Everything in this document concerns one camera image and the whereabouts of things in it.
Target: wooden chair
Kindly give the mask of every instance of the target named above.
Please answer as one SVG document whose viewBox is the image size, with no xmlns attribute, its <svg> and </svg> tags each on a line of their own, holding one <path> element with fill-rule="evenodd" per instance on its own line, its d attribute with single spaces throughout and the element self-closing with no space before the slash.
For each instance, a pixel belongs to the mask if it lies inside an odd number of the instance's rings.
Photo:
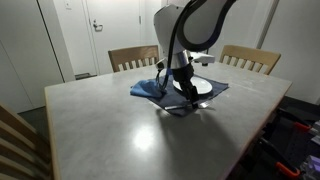
<svg viewBox="0 0 320 180">
<path fill-rule="evenodd" d="M 226 64 L 239 66 L 239 62 L 242 61 L 240 67 L 247 67 L 250 71 L 260 72 L 263 66 L 267 66 L 264 74 L 269 75 L 280 59 L 281 54 L 260 49 L 225 45 L 219 62 L 223 63 L 225 57 L 228 57 Z"/>
<path fill-rule="evenodd" d="M 119 72 L 119 65 L 122 65 L 123 70 L 127 70 L 127 64 L 129 69 L 133 69 L 133 63 L 137 68 L 140 67 L 139 61 L 143 66 L 152 65 L 159 61 L 158 46 L 140 46 L 124 49 L 116 49 L 108 51 L 111 60 L 113 72 Z"/>
<path fill-rule="evenodd" d="M 0 179 L 53 179 L 49 142 L 1 104 Z"/>
</svg>

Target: table surface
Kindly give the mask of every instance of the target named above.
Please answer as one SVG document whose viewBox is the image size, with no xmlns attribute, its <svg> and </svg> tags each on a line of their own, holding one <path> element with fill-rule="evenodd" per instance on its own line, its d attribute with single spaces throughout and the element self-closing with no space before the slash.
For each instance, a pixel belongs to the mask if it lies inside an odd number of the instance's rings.
<svg viewBox="0 0 320 180">
<path fill-rule="evenodd" d="M 183 118 L 130 96 L 153 66 L 46 87 L 56 178 L 225 178 L 291 82 L 220 63 L 194 69 L 230 88 Z"/>
</svg>

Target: red object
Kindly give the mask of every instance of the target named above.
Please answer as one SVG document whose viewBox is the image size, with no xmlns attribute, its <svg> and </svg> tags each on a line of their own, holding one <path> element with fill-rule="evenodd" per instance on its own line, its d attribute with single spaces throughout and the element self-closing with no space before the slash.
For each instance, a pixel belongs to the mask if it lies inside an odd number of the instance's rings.
<svg viewBox="0 0 320 180">
<path fill-rule="evenodd" d="M 311 129 L 311 126 L 306 126 L 298 122 L 295 122 L 294 126 L 303 132 L 308 132 Z"/>
<path fill-rule="evenodd" d="M 299 169 L 296 169 L 296 172 L 292 172 L 290 169 L 288 169 L 285 165 L 281 164 L 280 162 L 276 163 L 276 167 L 290 179 L 298 179 L 300 175 Z"/>
</svg>

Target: door handle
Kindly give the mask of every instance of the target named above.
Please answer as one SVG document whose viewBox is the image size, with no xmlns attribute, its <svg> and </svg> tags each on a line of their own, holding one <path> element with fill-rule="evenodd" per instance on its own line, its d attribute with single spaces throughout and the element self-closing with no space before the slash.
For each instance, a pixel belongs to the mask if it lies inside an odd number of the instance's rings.
<svg viewBox="0 0 320 180">
<path fill-rule="evenodd" d="M 95 31 L 102 31 L 103 25 L 98 25 L 96 20 L 93 20 L 93 27 Z"/>
</svg>

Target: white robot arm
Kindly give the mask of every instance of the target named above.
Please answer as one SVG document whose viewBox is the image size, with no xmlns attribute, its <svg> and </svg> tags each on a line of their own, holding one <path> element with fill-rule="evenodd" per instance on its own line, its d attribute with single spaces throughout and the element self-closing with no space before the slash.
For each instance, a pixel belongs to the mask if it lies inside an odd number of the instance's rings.
<svg viewBox="0 0 320 180">
<path fill-rule="evenodd" d="M 236 0 L 191 0 L 185 7 L 168 5 L 154 16 L 154 26 L 167 68 L 192 105 L 199 100 L 190 79 L 193 67 L 188 51 L 209 49 L 218 39 L 225 16 Z M 161 88 L 165 88 L 168 75 Z"/>
</svg>

